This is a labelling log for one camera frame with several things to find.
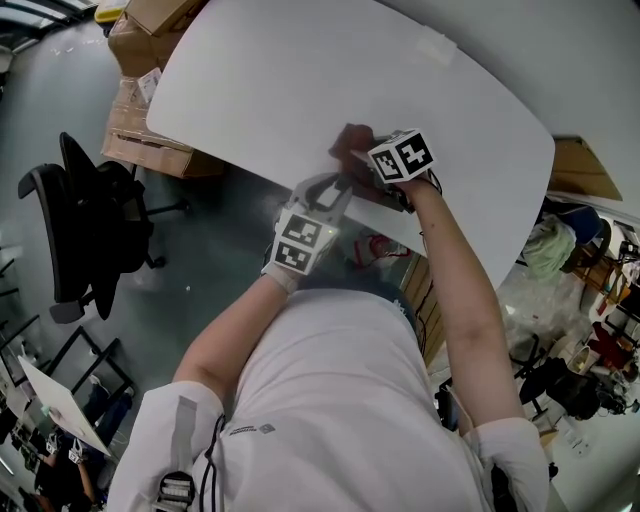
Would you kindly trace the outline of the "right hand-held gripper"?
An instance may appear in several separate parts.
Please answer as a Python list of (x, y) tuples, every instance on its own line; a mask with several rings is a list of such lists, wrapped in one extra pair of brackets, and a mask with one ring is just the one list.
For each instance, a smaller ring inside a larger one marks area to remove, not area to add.
[(413, 205), (398, 185), (422, 179), (436, 187), (436, 175), (433, 171), (436, 158), (427, 139), (421, 130), (407, 129), (375, 137), (374, 141), (375, 145), (368, 153), (351, 149), (350, 154), (365, 164), (370, 164), (379, 181), (397, 193), (400, 211), (413, 213)]

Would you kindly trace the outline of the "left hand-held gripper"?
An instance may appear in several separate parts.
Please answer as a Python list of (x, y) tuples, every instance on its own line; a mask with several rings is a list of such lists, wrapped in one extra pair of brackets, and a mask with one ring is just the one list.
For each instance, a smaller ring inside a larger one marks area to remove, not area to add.
[(337, 237), (352, 187), (338, 181), (338, 172), (318, 174), (300, 182), (274, 226), (271, 262), (299, 275), (309, 275)]

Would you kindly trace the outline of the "red cloth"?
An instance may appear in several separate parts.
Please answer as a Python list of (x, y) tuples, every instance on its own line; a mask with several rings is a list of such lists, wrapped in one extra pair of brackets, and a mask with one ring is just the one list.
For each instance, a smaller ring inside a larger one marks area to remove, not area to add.
[(374, 145), (374, 133), (368, 125), (347, 123), (330, 147), (329, 154), (339, 162), (343, 172), (353, 171), (360, 162), (356, 154), (367, 156)]

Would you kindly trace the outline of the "person's left forearm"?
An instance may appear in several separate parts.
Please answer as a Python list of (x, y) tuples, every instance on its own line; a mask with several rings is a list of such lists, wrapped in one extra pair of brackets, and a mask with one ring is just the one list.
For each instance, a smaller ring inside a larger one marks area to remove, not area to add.
[(200, 383), (220, 399), (229, 397), (251, 353), (288, 298), (289, 292), (276, 278), (259, 277), (195, 338), (173, 380)]

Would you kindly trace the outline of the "green cloth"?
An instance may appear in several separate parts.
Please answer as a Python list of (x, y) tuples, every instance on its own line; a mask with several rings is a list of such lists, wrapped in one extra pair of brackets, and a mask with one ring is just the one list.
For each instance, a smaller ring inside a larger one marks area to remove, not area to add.
[(574, 230), (555, 216), (537, 224), (522, 250), (530, 274), (538, 281), (548, 281), (558, 274), (576, 246)]

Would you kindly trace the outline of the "white wrist band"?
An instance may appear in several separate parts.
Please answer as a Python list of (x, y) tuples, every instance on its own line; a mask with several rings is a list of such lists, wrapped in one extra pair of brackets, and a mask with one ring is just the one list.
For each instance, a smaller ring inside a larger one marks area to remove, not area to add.
[(293, 294), (299, 283), (299, 276), (297, 273), (290, 273), (286, 268), (278, 265), (275, 262), (269, 262), (262, 270), (262, 275), (270, 276), (275, 280), (281, 288), (283, 288), (288, 295)]

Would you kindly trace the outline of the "white tape piece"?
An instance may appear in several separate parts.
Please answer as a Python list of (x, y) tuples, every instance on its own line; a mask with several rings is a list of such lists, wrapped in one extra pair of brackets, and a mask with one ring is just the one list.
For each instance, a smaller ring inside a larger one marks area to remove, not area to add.
[(424, 26), (416, 48), (429, 58), (448, 66), (456, 54), (457, 44), (444, 34)]

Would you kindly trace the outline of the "wooden slat panel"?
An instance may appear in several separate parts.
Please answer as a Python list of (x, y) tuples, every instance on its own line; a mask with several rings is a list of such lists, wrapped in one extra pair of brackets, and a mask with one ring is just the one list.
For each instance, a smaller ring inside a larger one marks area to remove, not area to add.
[(429, 261), (414, 253), (401, 290), (415, 314), (415, 332), (425, 366), (435, 359), (445, 342), (444, 324), (434, 291)]

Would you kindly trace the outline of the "flat cardboard sheet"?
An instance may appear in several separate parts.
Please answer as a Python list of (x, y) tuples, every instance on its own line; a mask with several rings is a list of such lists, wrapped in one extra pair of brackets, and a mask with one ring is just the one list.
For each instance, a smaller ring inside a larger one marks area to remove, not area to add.
[(555, 137), (554, 143), (548, 191), (623, 200), (607, 170), (583, 138)]

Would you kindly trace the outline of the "person's white shirt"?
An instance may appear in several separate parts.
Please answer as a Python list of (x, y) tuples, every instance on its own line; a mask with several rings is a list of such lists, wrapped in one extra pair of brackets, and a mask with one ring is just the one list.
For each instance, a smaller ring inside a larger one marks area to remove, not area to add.
[(182, 469), (195, 510), (495, 512), (505, 476), (516, 512), (545, 512), (536, 427), (445, 429), (409, 322), (363, 292), (294, 294), (249, 358), (230, 412), (200, 383), (148, 391), (107, 512), (151, 512)]

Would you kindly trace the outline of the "blue chair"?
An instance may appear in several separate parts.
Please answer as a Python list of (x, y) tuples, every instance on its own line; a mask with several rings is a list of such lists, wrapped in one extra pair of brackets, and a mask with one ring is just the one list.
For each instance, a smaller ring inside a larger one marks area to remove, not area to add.
[(560, 272), (569, 274), (577, 269), (591, 268), (606, 255), (611, 242), (611, 227), (593, 207), (545, 198), (534, 227), (548, 216), (560, 219), (576, 235), (576, 246)]

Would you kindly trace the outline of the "plain brown cardboard box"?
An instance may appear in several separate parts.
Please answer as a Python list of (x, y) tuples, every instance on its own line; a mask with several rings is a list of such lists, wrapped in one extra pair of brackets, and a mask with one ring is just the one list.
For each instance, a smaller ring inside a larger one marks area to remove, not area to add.
[(108, 36), (108, 46), (121, 75), (140, 78), (155, 68), (164, 70), (183, 32), (161, 36), (146, 33), (133, 19), (122, 14)]

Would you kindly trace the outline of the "yellow box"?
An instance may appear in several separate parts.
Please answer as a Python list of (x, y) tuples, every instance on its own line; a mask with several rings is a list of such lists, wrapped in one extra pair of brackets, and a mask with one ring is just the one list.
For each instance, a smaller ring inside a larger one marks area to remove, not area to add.
[(130, 0), (97, 0), (94, 20), (98, 24), (114, 23), (126, 9)]

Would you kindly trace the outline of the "white board panel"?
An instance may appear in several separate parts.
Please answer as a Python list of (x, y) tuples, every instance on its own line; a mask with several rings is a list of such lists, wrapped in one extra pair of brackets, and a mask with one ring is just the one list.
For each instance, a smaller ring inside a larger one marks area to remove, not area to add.
[(49, 410), (51, 419), (85, 445), (110, 457), (108, 446), (97, 435), (71, 391), (22, 356), (18, 357), (18, 362), (41, 404)]

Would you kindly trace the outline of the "black metal frame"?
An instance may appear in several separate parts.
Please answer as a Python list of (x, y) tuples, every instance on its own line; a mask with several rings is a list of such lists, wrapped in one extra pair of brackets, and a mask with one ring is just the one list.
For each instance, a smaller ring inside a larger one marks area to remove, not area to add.
[(88, 346), (92, 359), (91, 364), (71, 387), (71, 394), (75, 396), (84, 383), (89, 379), (90, 375), (93, 374), (101, 365), (106, 364), (109, 369), (121, 379), (121, 385), (115, 391), (110, 393), (107, 404), (111, 405), (116, 402), (127, 389), (133, 386), (133, 380), (131, 377), (114, 359), (115, 351), (121, 345), (121, 340), (119, 338), (114, 338), (106, 348), (101, 348), (83, 326), (78, 326), (56, 353), (55, 357), (46, 366), (45, 374), (49, 377), (53, 377), (63, 359), (70, 353), (73, 346), (80, 339), (82, 339)]

